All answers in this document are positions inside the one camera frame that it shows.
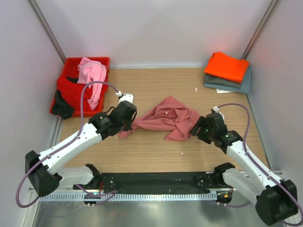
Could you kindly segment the dusty rose t-shirt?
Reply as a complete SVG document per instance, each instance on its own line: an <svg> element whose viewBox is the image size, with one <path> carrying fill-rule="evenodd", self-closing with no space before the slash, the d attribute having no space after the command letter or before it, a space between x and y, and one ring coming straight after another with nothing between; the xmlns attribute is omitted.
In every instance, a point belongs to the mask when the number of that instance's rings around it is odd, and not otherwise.
<svg viewBox="0 0 303 227"><path fill-rule="evenodd" d="M151 109L146 115L136 118L131 131L122 131L120 138L126 138L139 128L152 131L169 131L164 137L166 141L186 141L190 137L189 131L199 119L199 113L186 107L172 96Z"/></svg>

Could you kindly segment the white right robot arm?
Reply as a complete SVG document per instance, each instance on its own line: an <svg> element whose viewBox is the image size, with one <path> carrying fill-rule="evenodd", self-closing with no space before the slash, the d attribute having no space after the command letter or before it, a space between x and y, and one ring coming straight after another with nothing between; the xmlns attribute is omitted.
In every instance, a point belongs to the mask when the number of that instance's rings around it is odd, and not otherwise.
<svg viewBox="0 0 303 227"><path fill-rule="evenodd" d="M266 225L272 226L298 213L295 184L269 170L236 131L227 129L220 113L199 117L190 133L207 144L214 143L243 168L242 174L229 163L217 166L213 181L218 187L229 185L238 190L255 206Z"/></svg>

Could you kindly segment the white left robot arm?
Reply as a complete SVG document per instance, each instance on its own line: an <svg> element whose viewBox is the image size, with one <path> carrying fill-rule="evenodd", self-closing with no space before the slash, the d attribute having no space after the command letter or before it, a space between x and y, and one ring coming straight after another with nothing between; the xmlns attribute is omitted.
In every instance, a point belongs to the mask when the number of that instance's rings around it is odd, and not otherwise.
<svg viewBox="0 0 303 227"><path fill-rule="evenodd" d="M25 173L38 196L44 197L59 187L76 184L96 189L100 185L100 177L93 165L81 168L63 166L90 146L121 131L130 131L136 114L133 96L126 95L110 113L95 114L80 130L54 147L39 154L33 150L28 152L25 156Z"/></svg>

